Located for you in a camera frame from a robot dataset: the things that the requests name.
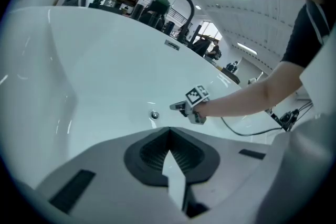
black strip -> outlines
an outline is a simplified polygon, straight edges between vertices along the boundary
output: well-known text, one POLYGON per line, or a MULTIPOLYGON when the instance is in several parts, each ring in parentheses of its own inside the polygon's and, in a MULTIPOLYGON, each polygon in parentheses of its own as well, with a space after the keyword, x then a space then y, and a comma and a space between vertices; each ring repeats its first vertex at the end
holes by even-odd
POLYGON ((57 209, 68 214, 96 174, 80 170, 49 202, 57 209))
POLYGON ((239 154, 249 156, 254 159, 264 159, 266 154, 261 153, 261 152, 256 152, 256 151, 250 151, 250 150, 241 150, 239 151, 239 154))

ceiling light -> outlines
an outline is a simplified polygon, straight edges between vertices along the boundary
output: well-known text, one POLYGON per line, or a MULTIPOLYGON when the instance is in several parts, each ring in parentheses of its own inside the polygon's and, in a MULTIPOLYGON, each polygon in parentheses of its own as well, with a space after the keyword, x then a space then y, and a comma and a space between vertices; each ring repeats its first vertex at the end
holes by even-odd
POLYGON ((258 53, 257 53, 255 50, 252 50, 252 49, 250 49, 249 47, 246 47, 245 45, 240 44, 239 42, 237 42, 237 44, 238 44, 238 46, 242 47, 243 49, 246 49, 246 50, 248 50, 249 52, 252 52, 253 54, 258 55, 258 53))

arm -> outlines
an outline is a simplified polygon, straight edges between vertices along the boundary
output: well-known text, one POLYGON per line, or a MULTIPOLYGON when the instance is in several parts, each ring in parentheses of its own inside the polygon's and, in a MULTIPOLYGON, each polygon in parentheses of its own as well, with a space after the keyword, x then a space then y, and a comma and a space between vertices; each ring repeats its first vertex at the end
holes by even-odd
POLYGON ((53 5, 53 6, 56 6, 56 5, 57 5, 57 3, 58 3, 58 1, 59 1, 59 0, 54 0, 54 2, 53 2, 53 4, 52 4, 52 5, 53 5))
POLYGON ((290 62, 281 62, 264 81, 252 84, 225 97, 204 102, 195 111, 205 116, 242 116, 254 114, 280 103, 298 90, 299 76, 304 68, 290 62))

white bathtub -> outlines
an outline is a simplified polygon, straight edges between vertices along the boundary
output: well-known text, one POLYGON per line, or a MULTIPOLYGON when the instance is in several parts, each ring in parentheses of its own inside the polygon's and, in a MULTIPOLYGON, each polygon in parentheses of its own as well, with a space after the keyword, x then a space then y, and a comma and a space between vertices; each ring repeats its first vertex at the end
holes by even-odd
MULTIPOLYGON (((194 125, 171 111, 197 84, 211 99, 240 87, 169 36, 96 9, 10 12, 2 21, 0 80, 2 154, 11 174, 32 188, 92 145, 151 128, 268 144, 276 134, 240 137, 218 118, 194 125), (151 110, 158 120, 150 120, 151 110)), ((279 127, 264 112, 227 122, 242 133, 279 127)))

faucet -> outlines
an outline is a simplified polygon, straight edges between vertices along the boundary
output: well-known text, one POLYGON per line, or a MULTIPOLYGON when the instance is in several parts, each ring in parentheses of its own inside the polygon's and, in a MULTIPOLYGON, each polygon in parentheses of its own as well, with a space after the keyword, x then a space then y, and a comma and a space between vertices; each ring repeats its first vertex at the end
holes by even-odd
POLYGON ((178 41, 178 42, 181 42, 181 41, 182 41, 183 36, 184 36, 184 34, 187 32, 187 29, 188 29, 188 27, 189 27, 189 24, 190 24, 191 20, 192 20, 193 17, 194 17, 194 14, 195 14, 195 8, 194 8, 194 4, 193 4, 193 2, 192 2, 191 0, 187 0, 187 1, 188 1, 189 5, 190 5, 191 12, 190 12, 190 15, 189 15, 189 18, 188 18, 186 24, 184 25, 182 31, 180 32, 180 34, 179 34, 179 36, 178 36, 178 38, 177 38, 177 41, 178 41))

